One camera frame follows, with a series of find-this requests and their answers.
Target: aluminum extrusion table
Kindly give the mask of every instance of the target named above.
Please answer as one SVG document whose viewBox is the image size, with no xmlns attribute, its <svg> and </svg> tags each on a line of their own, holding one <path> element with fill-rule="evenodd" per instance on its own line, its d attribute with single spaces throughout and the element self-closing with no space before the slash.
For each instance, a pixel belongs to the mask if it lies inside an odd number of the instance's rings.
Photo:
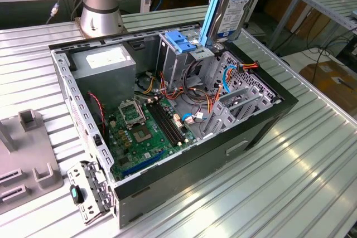
<svg viewBox="0 0 357 238">
<path fill-rule="evenodd" d="M 328 16 L 331 20 L 335 21 L 334 27 L 332 27 L 327 36 L 333 36 L 339 25 L 345 27 L 347 30 L 355 29 L 353 32 L 357 33 L 357 20 L 351 16 L 352 11 L 357 10 L 357 0 L 292 0 L 273 33 L 273 36 L 268 44 L 269 48 L 274 46 L 278 36 L 280 35 L 299 1 L 304 1 L 308 6 L 310 6 L 307 8 L 305 15 L 299 18 L 299 23 L 302 22 L 308 11 L 311 8 L 314 8 L 320 11 L 322 14 Z"/>
<path fill-rule="evenodd" d="M 130 30 L 199 21 L 206 7 L 124 16 Z M 0 31 L 0 119 L 45 120 L 64 186 L 0 215 L 2 237 L 343 237 L 357 220 L 357 122 L 243 31 L 237 45 L 299 99 L 246 154 L 119 231 L 85 226 L 66 170 L 86 159 L 47 45 L 83 38 L 72 22 Z"/>
</svg>

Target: cardboard box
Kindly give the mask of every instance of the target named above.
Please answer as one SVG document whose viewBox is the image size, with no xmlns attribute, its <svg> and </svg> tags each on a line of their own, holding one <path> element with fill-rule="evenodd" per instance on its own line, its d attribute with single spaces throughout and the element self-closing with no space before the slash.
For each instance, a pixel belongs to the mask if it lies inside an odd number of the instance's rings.
<svg viewBox="0 0 357 238">
<path fill-rule="evenodd" d="M 315 64 L 300 71 L 311 82 Z M 313 85 L 351 116 L 357 114 L 357 80 L 335 61 L 319 63 Z"/>
</svg>

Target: expansion slot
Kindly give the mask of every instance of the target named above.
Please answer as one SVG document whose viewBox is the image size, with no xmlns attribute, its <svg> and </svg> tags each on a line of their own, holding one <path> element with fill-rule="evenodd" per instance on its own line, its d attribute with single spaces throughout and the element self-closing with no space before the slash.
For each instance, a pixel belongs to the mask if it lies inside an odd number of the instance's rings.
<svg viewBox="0 0 357 238">
<path fill-rule="evenodd" d="M 146 168 L 147 166 L 151 165 L 152 163 L 158 161 L 160 159 L 160 156 L 163 155 L 165 152 L 165 150 L 163 150 L 162 152 L 159 152 L 158 154 L 156 154 L 155 156 L 151 157 L 150 159 L 147 159 L 146 161 L 137 164 L 134 167 L 131 167 L 125 171 L 122 172 L 123 176 L 127 176 L 129 174 L 133 174 L 137 171 L 139 171 L 140 169 Z"/>
<path fill-rule="evenodd" d="M 165 110 L 159 102 L 155 101 L 154 103 L 147 104 L 146 107 L 160 129 L 164 132 L 171 146 L 175 147 L 179 142 L 184 142 L 184 137 L 173 124 L 171 119 L 167 116 Z"/>
</svg>

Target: motherboard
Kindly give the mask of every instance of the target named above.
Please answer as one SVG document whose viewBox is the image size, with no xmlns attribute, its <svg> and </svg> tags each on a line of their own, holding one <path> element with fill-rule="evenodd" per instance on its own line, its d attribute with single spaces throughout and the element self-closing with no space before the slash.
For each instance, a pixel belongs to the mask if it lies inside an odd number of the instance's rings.
<svg viewBox="0 0 357 238">
<path fill-rule="evenodd" d="M 165 98 L 151 103 L 125 103 L 108 114 L 112 173 L 124 179 L 196 142 L 186 128 L 178 128 L 174 108 Z"/>
</svg>

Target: hard drive label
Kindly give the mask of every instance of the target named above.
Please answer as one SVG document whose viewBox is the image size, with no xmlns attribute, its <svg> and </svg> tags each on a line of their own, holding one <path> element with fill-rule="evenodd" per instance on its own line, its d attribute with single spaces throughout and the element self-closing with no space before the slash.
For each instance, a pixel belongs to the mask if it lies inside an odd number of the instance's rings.
<svg viewBox="0 0 357 238">
<path fill-rule="evenodd" d="M 219 37 L 226 37 L 237 30 L 244 14 L 244 6 L 249 0 L 229 0 L 221 25 L 218 29 Z"/>
</svg>

